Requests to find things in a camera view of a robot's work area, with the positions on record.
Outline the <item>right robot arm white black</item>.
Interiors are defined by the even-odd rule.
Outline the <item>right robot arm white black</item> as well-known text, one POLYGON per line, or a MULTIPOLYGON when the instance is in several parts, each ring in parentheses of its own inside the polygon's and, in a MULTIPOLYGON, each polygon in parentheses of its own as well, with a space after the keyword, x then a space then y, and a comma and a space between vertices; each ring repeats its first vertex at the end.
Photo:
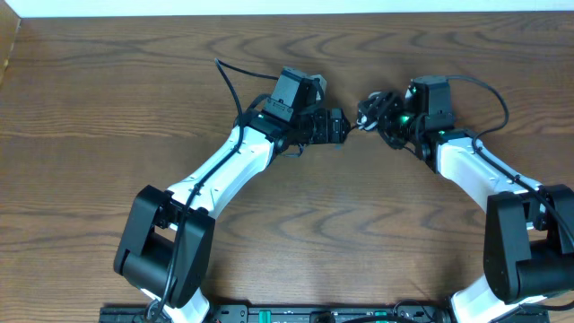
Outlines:
POLYGON ((545 186, 512 169, 458 128, 453 75, 411 80, 405 94, 373 92, 357 127, 376 131, 458 185, 485 212, 483 275, 448 301, 452 322, 499 322, 518 313, 572 310, 546 300, 573 289, 573 190, 545 186))

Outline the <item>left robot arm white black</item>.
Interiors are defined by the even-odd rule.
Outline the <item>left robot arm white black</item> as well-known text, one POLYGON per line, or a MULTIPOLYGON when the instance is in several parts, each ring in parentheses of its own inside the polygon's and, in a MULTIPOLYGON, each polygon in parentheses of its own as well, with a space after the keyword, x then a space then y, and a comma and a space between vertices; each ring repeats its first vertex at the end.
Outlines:
POLYGON ((151 298, 144 322, 201 322, 200 286, 214 226, 241 188, 290 146, 341 144, 351 125, 327 109, 326 80, 285 67, 270 94, 239 109, 230 136, 202 166, 165 190, 146 186, 132 203, 114 270, 151 298))

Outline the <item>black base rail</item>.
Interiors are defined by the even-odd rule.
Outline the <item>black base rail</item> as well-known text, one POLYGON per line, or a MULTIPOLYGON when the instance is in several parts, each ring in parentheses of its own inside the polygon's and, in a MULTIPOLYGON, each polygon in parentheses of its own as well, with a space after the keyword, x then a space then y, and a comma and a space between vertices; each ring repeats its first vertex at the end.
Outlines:
MULTIPOLYGON (((255 307, 245 304, 213 306, 203 320, 207 323, 314 323, 346 322, 362 317, 398 316, 414 322, 455 322, 447 310, 415 302, 382 308, 321 308, 321 307, 255 307)), ((100 308, 100 323, 145 322, 145 306, 106 306, 100 308)), ((494 322, 549 323, 550 316, 543 310, 520 310, 494 322)))

